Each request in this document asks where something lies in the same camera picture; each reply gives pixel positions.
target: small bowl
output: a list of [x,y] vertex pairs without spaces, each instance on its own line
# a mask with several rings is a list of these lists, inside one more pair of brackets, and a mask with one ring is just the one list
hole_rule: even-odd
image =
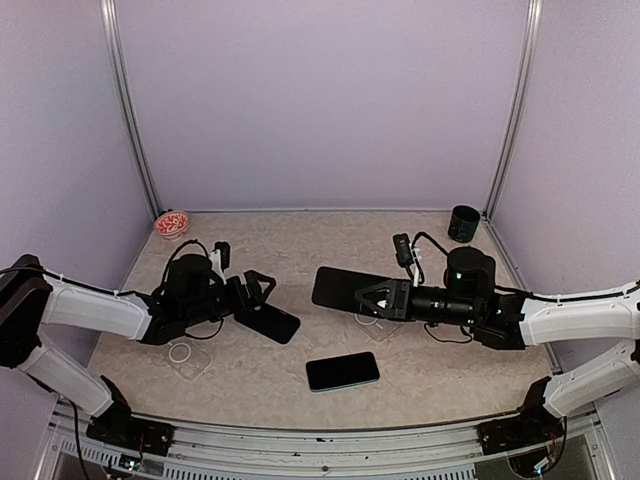
[[189,215],[180,210],[174,210],[160,215],[153,228],[162,238],[175,240],[184,235],[188,226]]

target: black phone screen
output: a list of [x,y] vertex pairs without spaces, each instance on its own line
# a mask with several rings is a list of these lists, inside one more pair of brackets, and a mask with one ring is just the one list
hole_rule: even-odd
[[362,352],[308,362],[307,377],[311,391],[321,392],[375,382],[380,372],[373,353]]

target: lavender backdrop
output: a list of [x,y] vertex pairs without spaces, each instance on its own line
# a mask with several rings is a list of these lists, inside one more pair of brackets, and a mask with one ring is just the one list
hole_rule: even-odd
[[164,205],[483,205],[526,1],[137,0],[118,11]]
[[[640,278],[640,4],[548,0],[496,225],[544,293]],[[565,368],[611,342],[556,345]],[[640,389],[598,402],[624,479],[640,476]]]
[[[108,64],[99,2],[0,0],[0,267],[23,253],[119,287],[150,218]],[[95,335],[50,329],[87,360]],[[2,478],[28,478],[54,398],[0,369]]]

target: black cup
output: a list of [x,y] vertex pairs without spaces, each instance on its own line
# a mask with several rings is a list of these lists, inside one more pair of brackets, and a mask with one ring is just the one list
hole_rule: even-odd
[[480,212],[466,205],[458,205],[451,212],[449,237],[459,243],[469,243],[478,229]]

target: table surface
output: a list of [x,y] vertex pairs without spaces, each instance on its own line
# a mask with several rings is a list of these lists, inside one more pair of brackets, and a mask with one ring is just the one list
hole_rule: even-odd
[[[476,342],[438,343],[424,332],[422,322],[384,323],[382,336],[395,330],[379,341],[353,315],[311,303],[315,274],[323,265],[404,278],[395,263],[391,237],[396,233],[412,236],[424,230],[445,248],[455,248],[446,235],[448,218],[447,213],[418,212],[192,214],[189,231],[180,240],[151,235],[126,288],[155,288],[169,255],[186,239],[198,238],[207,246],[225,240],[231,244],[227,276],[250,269],[274,276],[278,286],[269,303],[300,318],[296,335],[280,345],[229,317],[214,339],[189,341],[211,361],[187,380],[163,356],[166,347],[103,334],[89,368],[114,381],[134,411],[221,425],[375,429],[513,410],[532,382],[549,375],[544,349],[499,352]],[[510,285],[482,226],[471,245],[496,258],[497,282]],[[419,246],[426,284],[441,285],[445,257],[426,241]],[[185,252],[198,251],[190,248]],[[189,331],[204,336],[217,325]],[[460,338],[451,326],[433,332]],[[362,351],[375,354],[378,382],[324,393],[309,390],[307,361]]]

